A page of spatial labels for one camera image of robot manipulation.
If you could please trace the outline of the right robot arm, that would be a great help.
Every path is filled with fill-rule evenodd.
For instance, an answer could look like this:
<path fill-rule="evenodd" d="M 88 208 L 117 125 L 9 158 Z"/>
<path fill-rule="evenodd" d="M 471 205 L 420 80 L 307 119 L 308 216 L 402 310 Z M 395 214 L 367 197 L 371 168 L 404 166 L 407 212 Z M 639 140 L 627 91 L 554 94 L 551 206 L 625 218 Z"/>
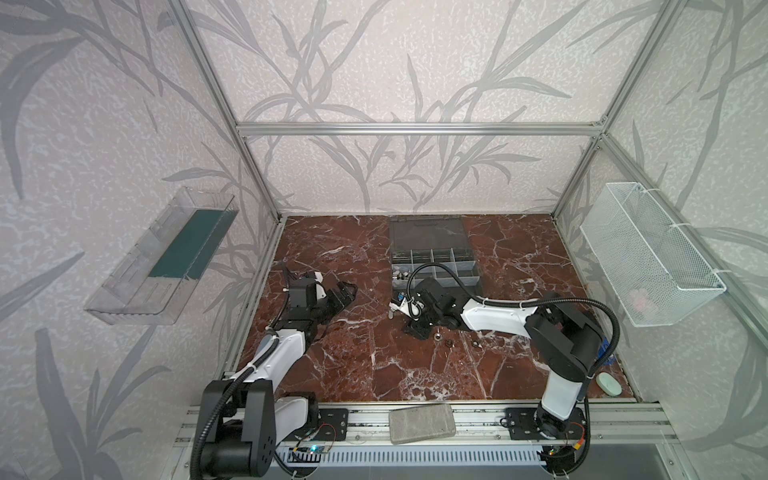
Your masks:
<path fill-rule="evenodd" d="M 592 379 L 618 347 L 617 315 L 590 298 L 550 292 L 534 300 L 492 300 L 463 284 L 458 287 L 456 293 L 436 279 L 424 279 L 407 286 L 389 307 L 406 317 L 406 333 L 421 340 L 435 327 L 527 338 L 549 368 L 533 416 L 534 430 L 544 438 L 564 434 L 574 408 L 586 399 Z"/>

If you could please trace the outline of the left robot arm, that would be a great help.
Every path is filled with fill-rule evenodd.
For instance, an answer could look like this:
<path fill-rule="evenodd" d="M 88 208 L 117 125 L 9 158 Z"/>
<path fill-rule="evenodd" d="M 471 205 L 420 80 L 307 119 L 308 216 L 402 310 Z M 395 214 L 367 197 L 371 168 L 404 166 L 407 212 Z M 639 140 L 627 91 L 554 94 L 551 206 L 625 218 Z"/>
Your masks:
<path fill-rule="evenodd" d="M 226 379 L 204 389 L 192 441 L 191 479 L 261 477 L 277 459 L 277 446 L 294 433 L 320 429 L 312 394 L 276 398 L 293 365 L 307 353 L 318 329 L 356 299 L 358 287 L 339 281 L 323 286 L 323 276 L 287 272 L 285 297 L 253 358 Z"/>

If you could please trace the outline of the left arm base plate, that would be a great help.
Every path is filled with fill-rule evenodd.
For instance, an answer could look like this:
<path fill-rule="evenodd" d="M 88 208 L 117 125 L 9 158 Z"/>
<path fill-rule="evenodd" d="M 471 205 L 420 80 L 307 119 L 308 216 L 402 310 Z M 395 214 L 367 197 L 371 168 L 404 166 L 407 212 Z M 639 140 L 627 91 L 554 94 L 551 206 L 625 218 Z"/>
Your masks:
<path fill-rule="evenodd" d="M 302 436 L 311 441 L 344 441 L 349 427 L 350 411 L 346 408 L 321 408 L 311 429 Z"/>

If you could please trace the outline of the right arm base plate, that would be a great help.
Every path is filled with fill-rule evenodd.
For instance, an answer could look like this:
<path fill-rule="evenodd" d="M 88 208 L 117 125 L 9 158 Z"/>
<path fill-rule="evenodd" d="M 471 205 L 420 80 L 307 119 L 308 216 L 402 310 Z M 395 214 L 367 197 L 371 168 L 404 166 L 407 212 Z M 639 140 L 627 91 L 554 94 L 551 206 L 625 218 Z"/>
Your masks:
<path fill-rule="evenodd" d="M 507 429 L 512 440 L 540 441 L 552 439 L 552 436 L 545 433 L 537 422 L 537 409 L 535 407 L 506 408 L 500 423 Z"/>

